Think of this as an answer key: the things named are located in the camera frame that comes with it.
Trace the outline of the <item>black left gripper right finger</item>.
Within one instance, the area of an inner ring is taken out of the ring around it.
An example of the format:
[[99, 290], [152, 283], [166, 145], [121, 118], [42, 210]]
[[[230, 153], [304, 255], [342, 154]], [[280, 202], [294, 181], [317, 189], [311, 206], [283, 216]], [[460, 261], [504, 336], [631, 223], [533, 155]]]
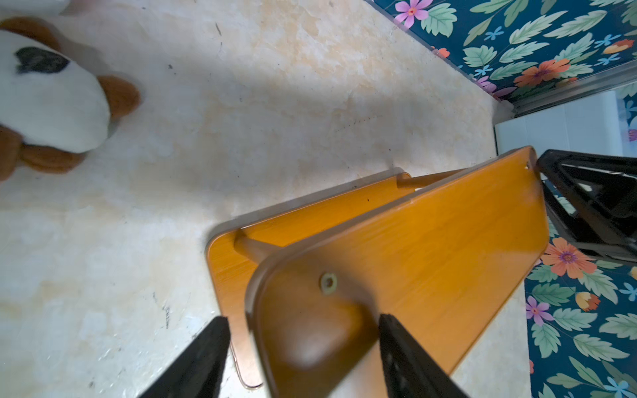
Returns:
[[396, 317], [382, 314], [378, 327], [389, 397], [467, 397]]

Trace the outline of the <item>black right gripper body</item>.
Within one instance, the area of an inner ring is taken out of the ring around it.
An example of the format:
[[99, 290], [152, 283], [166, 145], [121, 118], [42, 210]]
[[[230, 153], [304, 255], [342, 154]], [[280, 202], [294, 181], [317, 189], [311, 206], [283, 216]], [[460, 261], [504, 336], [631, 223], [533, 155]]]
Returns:
[[597, 260], [636, 260], [636, 159], [549, 149], [537, 160], [547, 215]]

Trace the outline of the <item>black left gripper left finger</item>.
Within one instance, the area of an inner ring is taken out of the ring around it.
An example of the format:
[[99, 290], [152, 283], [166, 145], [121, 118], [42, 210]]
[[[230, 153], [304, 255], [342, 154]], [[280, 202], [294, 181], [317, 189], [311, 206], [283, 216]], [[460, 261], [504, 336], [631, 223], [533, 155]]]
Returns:
[[228, 319], [215, 317], [142, 397], [218, 397], [230, 347]]

